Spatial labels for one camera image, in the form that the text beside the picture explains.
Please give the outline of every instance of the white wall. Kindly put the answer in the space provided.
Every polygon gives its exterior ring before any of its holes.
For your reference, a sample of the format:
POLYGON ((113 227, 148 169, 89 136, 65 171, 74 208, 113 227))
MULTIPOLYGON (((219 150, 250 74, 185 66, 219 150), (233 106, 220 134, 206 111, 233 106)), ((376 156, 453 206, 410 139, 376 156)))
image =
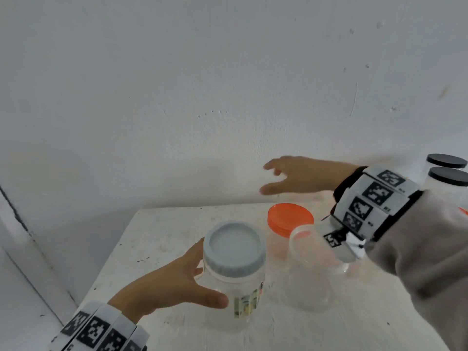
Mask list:
POLYGON ((0 247, 0 350, 45 350, 62 325, 0 247))
POLYGON ((468 147, 467 9, 0 0, 0 184, 79 302, 138 208, 264 200, 282 154, 468 147))

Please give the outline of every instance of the beige sweater sleeve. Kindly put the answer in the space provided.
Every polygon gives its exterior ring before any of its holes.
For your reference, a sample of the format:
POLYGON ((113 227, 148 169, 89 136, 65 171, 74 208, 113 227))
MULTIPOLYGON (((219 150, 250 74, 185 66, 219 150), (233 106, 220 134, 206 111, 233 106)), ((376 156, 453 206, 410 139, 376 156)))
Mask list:
POLYGON ((468 351, 467 215, 426 191, 366 251, 400 278, 415 309, 450 350, 468 351))

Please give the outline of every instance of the sticker on jar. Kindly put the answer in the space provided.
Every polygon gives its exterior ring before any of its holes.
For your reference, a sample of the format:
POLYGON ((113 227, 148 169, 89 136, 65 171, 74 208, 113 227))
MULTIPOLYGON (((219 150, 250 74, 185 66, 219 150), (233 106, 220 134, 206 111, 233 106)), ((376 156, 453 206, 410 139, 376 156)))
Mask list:
POLYGON ((260 295, 263 292, 263 282, 258 289, 255 289, 251 294, 246 294, 242 297, 234 298, 234 318, 239 319, 249 316, 258 307, 260 295))

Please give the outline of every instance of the black lid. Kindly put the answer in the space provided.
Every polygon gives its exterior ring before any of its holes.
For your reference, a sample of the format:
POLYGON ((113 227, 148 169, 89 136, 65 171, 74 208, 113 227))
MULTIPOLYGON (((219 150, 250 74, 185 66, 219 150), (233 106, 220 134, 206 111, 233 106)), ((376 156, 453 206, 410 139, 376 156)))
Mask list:
POLYGON ((429 176, 450 185, 468 187, 468 172, 449 167, 432 167, 429 176))
POLYGON ((429 154, 426 161, 434 165, 451 168, 464 168, 468 164, 468 161, 465 159, 447 154, 429 154))

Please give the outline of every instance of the white table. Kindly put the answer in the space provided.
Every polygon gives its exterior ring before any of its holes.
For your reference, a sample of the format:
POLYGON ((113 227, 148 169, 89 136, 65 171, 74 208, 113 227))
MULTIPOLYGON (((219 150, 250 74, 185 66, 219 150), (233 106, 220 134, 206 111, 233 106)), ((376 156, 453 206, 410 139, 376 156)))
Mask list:
MULTIPOLYGON (((330 195, 301 203, 315 220, 330 211, 330 195)), ((215 224, 238 219, 265 234, 272 204, 143 209, 114 248, 82 305, 107 301, 132 280, 181 256, 215 224)), ((347 276, 330 282, 329 304, 297 307, 284 277, 267 263, 264 295, 253 324, 240 333, 208 329, 205 309, 183 304, 157 310, 140 324, 151 334, 148 349, 166 350, 447 350, 435 331, 416 313, 396 277, 369 261, 351 266, 347 276)))

